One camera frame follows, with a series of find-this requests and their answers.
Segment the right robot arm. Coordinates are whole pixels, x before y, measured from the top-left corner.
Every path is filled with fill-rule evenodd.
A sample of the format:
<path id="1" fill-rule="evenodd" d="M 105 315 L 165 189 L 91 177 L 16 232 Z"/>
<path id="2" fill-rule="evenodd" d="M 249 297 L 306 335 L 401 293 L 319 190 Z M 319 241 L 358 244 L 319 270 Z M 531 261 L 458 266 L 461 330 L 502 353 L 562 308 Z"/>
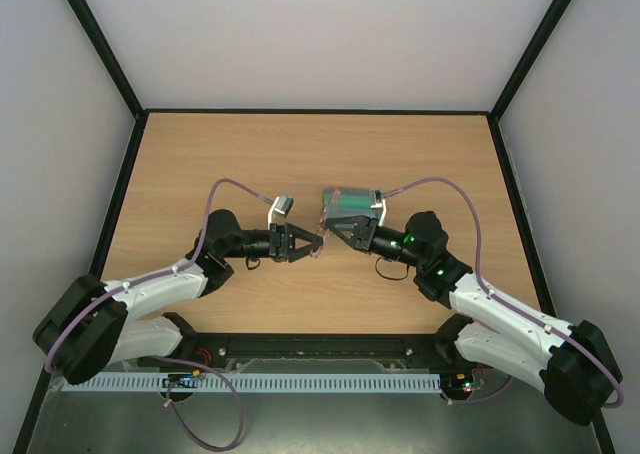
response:
<path id="1" fill-rule="evenodd" d="M 414 268 L 419 292 L 457 313 L 462 327 L 436 341 L 443 363 L 465 359 L 498 369 L 581 426 L 623 403 L 623 376 L 602 330 L 587 320 L 571 324 L 544 314 L 488 284 L 448 251 L 448 235 L 433 212 L 414 214 L 404 231 L 366 216 L 330 218 L 325 225 L 356 251 Z"/>

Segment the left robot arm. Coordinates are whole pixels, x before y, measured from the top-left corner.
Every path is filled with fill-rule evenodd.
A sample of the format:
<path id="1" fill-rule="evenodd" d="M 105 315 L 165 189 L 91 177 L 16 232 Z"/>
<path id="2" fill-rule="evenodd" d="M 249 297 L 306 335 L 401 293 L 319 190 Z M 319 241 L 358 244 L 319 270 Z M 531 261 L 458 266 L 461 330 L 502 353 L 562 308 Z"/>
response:
<path id="1" fill-rule="evenodd" d="M 172 265 L 138 277 L 103 282 L 77 278 L 32 335 L 50 368 L 82 384 L 105 367 L 147 356 L 186 356 L 191 326 L 175 313 L 149 319 L 168 305 L 206 296 L 233 275 L 231 258 L 295 262 L 323 245 L 320 236 L 290 223 L 244 230 L 227 209 L 213 211 L 193 249 Z"/>

